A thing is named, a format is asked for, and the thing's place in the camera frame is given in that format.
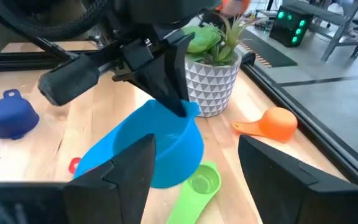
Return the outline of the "orange measuring cup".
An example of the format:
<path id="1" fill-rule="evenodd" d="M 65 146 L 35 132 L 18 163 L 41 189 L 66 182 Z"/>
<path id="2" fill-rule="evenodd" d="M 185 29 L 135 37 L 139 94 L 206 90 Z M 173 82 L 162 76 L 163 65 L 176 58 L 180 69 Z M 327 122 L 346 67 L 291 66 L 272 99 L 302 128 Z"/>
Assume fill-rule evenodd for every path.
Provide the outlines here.
<path id="1" fill-rule="evenodd" d="M 257 121 L 233 121 L 231 124 L 236 131 L 242 134 L 288 142 L 297 130 L 298 120 L 291 111 L 273 107 L 267 109 Z"/>

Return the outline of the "black box with green lights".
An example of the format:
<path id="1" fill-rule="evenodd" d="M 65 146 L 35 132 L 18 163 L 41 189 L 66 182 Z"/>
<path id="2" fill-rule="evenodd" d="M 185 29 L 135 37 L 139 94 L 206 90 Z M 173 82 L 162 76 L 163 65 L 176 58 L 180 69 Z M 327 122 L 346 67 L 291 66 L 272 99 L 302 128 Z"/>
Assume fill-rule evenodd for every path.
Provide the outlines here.
<path id="1" fill-rule="evenodd" d="M 269 37 L 285 47 L 297 47 L 301 44 L 312 18 L 312 14 L 295 6 L 280 6 Z"/>

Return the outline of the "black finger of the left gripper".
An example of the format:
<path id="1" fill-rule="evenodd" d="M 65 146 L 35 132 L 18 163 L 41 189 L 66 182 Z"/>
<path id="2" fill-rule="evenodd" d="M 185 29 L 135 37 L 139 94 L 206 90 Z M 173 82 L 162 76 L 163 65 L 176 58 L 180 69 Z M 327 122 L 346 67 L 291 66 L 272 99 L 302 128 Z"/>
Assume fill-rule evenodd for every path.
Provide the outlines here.
<path id="1" fill-rule="evenodd" d="M 193 34 L 174 32 L 168 41 L 165 52 L 165 72 L 168 78 L 168 105 L 166 106 L 179 117 L 185 117 L 186 111 L 182 100 L 189 101 L 185 75 L 185 56 Z"/>
<path id="2" fill-rule="evenodd" d="M 133 72 L 115 75 L 112 80 L 129 82 L 155 98 L 171 112 L 176 112 L 176 93 L 168 89 L 172 85 L 165 73 L 163 60 L 153 60 Z"/>

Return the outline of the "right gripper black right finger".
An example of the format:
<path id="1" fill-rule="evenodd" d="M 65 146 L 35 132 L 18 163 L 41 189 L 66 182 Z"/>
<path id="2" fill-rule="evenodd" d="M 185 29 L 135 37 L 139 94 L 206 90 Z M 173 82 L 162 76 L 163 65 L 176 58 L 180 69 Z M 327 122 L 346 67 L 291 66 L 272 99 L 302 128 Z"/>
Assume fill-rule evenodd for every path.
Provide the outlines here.
<path id="1" fill-rule="evenodd" d="M 263 224 L 298 224 L 306 189 L 317 179 L 298 159 L 250 136 L 240 136 L 238 155 Z"/>

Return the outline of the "floor mat with striped edge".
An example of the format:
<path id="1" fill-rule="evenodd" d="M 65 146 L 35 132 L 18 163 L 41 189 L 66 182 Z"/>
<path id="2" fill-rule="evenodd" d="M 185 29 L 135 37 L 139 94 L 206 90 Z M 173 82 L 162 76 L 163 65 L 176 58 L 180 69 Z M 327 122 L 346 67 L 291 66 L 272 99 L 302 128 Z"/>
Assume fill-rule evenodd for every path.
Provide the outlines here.
<path id="1" fill-rule="evenodd" d="M 256 59 L 268 68 L 292 67 L 298 65 L 294 60 L 287 57 L 247 29 L 243 31 L 240 39 L 242 41 L 240 45 L 246 50 L 255 53 Z"/>

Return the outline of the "succulent in white patterned pot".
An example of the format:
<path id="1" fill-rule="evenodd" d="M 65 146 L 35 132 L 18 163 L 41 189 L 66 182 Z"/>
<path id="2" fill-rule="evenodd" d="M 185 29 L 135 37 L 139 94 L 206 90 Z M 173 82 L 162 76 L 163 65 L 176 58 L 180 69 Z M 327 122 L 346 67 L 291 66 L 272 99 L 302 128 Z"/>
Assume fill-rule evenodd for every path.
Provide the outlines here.
<path id="1" fill-rule="evenodd" d="M 232 21 L 221 15 L 218 18 L 220 27 L 207 24 L 182 28 L 185 34 L 194 35 L 185 55 L 188 96 L 199 105 L 199 116 L 204 118 L 226 109 L 245 56 L 237 47 L 249 24 L 240 16 Z"/>

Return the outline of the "grey metal bench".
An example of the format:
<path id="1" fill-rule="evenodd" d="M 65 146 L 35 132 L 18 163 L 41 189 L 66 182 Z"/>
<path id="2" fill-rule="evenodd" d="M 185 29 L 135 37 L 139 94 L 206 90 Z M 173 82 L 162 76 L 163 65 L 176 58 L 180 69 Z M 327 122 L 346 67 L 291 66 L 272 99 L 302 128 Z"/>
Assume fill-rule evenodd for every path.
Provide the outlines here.
<path id="1" fill-rule="evenodd" d="M 295 9 L 300 9 L 317 18 L 317 23 L 312 22 L 309 25 L 310 31 L 316 34 L 321 34 L 331 40 L 321 57 L 322 61 L 327 61 L 336 47 L 343 46 L 355 46 L 351 58 L 358 57 L 358 40 L 350 40 L 344 37 L 348 33 L 348 28 L 354 23 L 354 17 L 358 12 L 358 0 L 353 0 L 353 3 L 344 14 L 338 14 L 328 10 L 331 0 L 324 0 L 324 4 L 321 7 L 315 5 L 316 0 L 308 0 L 308 2 L 304 0 L 282 0 L 282 2 L 283 6 L 291 6 Z M 319 21 L 326 21 L 330 24 L 334 24 L 337 26 L 336 32 L 333 34 L 329 33 L 320 26 Z"/>

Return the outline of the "dark blue measuring cup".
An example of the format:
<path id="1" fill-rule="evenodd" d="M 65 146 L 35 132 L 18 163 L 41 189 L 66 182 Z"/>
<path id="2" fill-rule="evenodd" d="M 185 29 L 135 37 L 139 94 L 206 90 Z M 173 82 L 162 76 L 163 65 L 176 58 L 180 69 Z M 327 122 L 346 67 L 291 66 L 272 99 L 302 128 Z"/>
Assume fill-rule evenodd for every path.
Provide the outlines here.
<path id="1" fill-rule="evenodd" d="M 3 93 L 0 99 L 0 139 L 21 139 L 38 125 L 39 120 L 39 115 L 19 90 Z"/>

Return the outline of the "green measuring cup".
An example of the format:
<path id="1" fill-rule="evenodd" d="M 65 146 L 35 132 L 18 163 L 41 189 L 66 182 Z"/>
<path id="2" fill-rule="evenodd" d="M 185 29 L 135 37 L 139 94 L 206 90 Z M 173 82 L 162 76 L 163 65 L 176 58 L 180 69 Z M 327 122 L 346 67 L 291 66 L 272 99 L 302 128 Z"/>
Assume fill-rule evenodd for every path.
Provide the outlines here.
<path id="1" fill-rule="evenodd" d="M 221 184 L 217 165 L 211 161 L 201 163 L 182 184 L 179 198 L 166 224 L 195 224 Z"/>

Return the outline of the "red measuring cup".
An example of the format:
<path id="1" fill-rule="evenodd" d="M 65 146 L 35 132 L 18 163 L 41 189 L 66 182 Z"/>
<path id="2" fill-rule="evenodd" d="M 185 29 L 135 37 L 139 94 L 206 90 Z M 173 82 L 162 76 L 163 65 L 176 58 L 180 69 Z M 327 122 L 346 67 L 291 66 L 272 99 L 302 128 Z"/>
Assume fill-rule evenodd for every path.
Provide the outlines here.
<path id="1" fill-rule="evenodd" d="M 80 157 L 74 157 L 68 166 L 68 171 L 71 174 L 74 174 L 76 172 L 76 168 L 78 167 L 78 164 L 80 163 L 81 158 Z"/>

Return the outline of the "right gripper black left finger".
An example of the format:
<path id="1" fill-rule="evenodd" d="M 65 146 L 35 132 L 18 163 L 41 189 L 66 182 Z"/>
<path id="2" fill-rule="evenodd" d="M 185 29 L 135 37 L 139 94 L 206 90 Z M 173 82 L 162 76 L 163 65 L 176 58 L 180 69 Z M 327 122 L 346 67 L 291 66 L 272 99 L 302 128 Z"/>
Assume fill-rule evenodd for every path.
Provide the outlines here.
<path id="1" fill-rule="evenodd" d="M 147 134 L 63 189 L 68 224 L 140 224 L 154 174 Z"/>

